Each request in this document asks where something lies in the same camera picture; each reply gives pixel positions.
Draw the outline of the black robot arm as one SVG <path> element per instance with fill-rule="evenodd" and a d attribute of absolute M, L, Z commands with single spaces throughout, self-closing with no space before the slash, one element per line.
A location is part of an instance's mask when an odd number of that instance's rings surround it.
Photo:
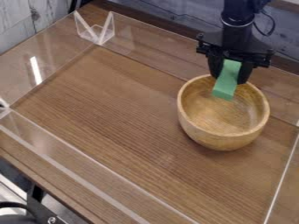
<path fill-rule="evenodd" d="M 210 73 L 219 78 L 225 67 L 225 60 L 241 63 L 238 84 L 245 84 L 253 70 L 258 67 L 270 67 L 274 48 L 256 36 L 257 29 L 264 36 L 270 36 L 277 28 L 276 22 L 269 33 L 264 33 L 257 25 L 257 14 L 268 14 L 266 5 L 272 0 L 225 0 L 221 13 L 222 30 L 203 32 L 197 36 L 197 53 L 209 59 Z"/>

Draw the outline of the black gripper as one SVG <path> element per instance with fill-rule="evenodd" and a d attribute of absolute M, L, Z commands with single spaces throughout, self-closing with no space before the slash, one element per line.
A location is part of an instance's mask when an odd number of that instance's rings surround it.
<path fill-rule="evenodd" d="M 238 84 L 245 84 L 253 73 L 254 67 L 269 67 L 274 50 L 262 42 L 254 32 L 254 21 L 244 25 L 222 22 L 223 28 L 215 32 L 198 34 L 199 41 L 197 52 L 209 59 L 210 74 L 218 79 L 225 60 L 236 60 L 242 63 L 238 73 Z"/>

